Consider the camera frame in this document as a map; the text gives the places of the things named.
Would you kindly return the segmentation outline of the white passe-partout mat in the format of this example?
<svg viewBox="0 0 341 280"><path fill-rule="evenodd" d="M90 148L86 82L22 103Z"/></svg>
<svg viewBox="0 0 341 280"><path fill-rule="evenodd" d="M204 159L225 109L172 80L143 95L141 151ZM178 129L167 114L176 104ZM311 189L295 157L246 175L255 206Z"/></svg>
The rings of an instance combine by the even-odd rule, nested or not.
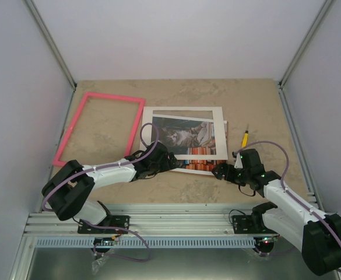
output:
<svg viewBox="0 0 341 280"><path fill-rule="evenodd" d="M221 107L148 107L143 110L142 128L140 133L140 148L146 149L146 146L159 139L159 130L152 123L154 114L167 116L191 117L211 119L214 123L216 154L215 155L181 155L180 159L212 159L227 160L227 137L226 137L226 121L223 118L223 110Z"/></svg>

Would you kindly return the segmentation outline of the cat and books photo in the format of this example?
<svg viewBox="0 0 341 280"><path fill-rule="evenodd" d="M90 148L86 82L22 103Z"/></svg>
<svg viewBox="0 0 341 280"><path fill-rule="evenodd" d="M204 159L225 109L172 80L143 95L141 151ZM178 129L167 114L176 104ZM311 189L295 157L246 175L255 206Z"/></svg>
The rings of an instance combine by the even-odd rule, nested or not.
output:
<svg viewBox="0 0 341 280"><path fill-rule="evenodd" d="M215 155L216 140L211 119L154 114L152 123L159 130L159 141L178 159L181 172L206 174L224 160L180 159L181 155Z"/></svg>

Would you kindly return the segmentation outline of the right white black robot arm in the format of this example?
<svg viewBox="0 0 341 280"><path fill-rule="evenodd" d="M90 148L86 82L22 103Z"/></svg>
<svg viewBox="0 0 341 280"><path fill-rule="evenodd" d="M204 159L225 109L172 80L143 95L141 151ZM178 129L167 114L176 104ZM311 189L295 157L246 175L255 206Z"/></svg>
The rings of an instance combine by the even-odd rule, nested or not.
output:
<svg viewBox="0 0 341 280"><path fill-rule="evenodd" d="M267 199L252 209L253 230L264 233L269 229L284 237L315 275L341 272L341 217L311 206L294 193L282 176L265 170L255 149L242 150L235 164L219 163L212 173L218 180L249 186Z"/></svg>

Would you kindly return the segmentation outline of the pink wooden photo frame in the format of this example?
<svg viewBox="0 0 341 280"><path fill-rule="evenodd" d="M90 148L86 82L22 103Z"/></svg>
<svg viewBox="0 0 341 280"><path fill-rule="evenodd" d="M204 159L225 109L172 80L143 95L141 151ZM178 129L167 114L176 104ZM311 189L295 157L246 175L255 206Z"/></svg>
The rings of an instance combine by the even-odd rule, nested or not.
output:
<svg viewBox="0 0 341 280"><path fill-rule="evenodd" d="M135 115L135 119L133 122L133 126L131 128L131 132L128 138L128 142L126 145L126 149L124 152L124 156L128 156L132 150L133 147L133 142L135 139L135 135L138 131L139 128L139 123L140 123L140 119L142 117L143 114L143 110L144 110L144 106L146 103L146 100L140 97L130 97L130 96L121 96L121 95L116 95L116 94L106 94L106 93L96 93L96 92L86 92L83 97L82 100L80 101L73 117L71 120L71 123L69 124L69 126L67 127L67 129L65 130L64 136L61 140L61 143L58 147L58 150L55 154L55 157L52 161L52 164L54 166L57 167L62 167L66 164L66 162L61 160L61 156L64 152L64 149L66 148L66 145L73 133L73 129L76 126L79 117L84 109L85 104L87 103L87 100L89 98L98 98L98 99L107 99L107 100L116 100L116 101L120 101L120 102L128 102L128 103L137 103L138 104L138 110L136 112Z"/></svg>

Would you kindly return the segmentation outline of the yellow handled screwdriver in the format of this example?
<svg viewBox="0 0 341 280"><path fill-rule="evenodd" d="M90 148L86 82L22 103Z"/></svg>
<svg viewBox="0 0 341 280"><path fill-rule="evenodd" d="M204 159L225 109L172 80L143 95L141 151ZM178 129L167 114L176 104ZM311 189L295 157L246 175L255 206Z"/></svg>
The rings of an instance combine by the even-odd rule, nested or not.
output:
<svg viewBox="0 0 341 280"><path fill-rule="evenodd" d="M241 148L244 148L247 146L248 144L248 136L249 136L249 125L247 125L243 138L242 138L242 142L241 142Z"/></svg>

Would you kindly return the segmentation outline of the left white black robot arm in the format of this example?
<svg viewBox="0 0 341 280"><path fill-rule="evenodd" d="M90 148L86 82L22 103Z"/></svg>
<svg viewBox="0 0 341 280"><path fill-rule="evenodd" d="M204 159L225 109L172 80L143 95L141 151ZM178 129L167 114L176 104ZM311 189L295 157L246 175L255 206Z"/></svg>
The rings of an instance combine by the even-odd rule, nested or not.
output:
<svg viewBox="0 0 341 280"><path fill-rule="evenodd" d="M160 142L113 163L83 166L77 160L70 160L41 190L43 210L54 212L61 221L86 220L97 232L104 233L111 227L110 213L102 203L88 200L92 191L150 179L176 168L177 158Z"/></svg>

